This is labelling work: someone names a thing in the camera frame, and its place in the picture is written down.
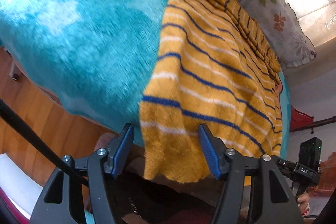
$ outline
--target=yellow striped towel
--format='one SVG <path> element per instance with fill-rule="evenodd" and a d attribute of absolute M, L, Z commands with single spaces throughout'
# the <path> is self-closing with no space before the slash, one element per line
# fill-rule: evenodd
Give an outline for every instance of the yellow striped towel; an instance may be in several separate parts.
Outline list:
<path fill-rule="evenodd" d="M 158 55 L 140 103 L 146 179 L 209 175 L 201 123 L 243 155 L 279 154 L 280 66 L 236 0 L 169 0 Z"/>

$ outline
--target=curtain rod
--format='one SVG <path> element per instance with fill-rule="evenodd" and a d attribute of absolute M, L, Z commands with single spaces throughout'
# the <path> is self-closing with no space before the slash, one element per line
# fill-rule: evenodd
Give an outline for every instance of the curtain rod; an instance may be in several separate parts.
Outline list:
<path fill-rule="evenodd" d="M 333 117 L 328 118 L 328 119 L 313 122 L 311 125 L 297 128 L 297 129 L 295 129 L 291 132 L 301 131 L 301 130 L 305 130 L 305 129 L 311 129 L 312 130 L 315 127 L 325 126 L 326 124 L 330 124 L 330 123 L 334 123 L 334 122 L 336 122 L 336 116 L 333 116 Z"/>

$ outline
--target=red cloth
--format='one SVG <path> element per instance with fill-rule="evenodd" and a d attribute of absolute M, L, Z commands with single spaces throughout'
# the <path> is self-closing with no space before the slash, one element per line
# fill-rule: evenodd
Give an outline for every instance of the red cloth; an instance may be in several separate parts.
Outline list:
<path fill-rule="evenodd" d="M 309 126 L 314 122 L 314 117 L 296 110 L 291 105 L 291 123 L 289 131 L 294 131 L 300 127 Z"/>
<path fill-rule="evenodd" d="M 331 197 L 336 188 L 336 152 L 320 164 L 320 182 L 318 186 L 308 189 L 311 197 Z"/>
<path fill-rule="evenodd" d="M 20 224 L 29 224 L 29 220 L 20 213 L 20 211 L 15 207 L 15 205 L 11 202 L 5 192 L 0 188 L 0 198 L 7 205 L 9 211 L 13 214 L 13 216 L 18 220 Z"/>

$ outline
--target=blue fuzzy blanket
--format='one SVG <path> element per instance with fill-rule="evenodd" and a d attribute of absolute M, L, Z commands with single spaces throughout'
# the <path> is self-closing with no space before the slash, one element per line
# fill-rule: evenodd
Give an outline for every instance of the blue fuzzy blanket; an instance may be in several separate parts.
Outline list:
<path fill-rule="evenodd" d="M 138 103 L 167 0 L 0 0 L 0 41 L 63 107 L 143 145 Z"/>

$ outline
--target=chair leg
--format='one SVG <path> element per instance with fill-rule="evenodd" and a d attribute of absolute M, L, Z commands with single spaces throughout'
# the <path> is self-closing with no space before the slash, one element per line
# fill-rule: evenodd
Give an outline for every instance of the chair leg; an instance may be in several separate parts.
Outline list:
<path fill-rule="evenodd" d="M 21 71 L 19 70 L 19 68 L 15 65 L 14 61 L 12 61 L 12 65 L 10 68 L 10 73 L 9 76 L 14 80 L 14 81 L 18 81 L 19 77 L 20 77 Z"/>

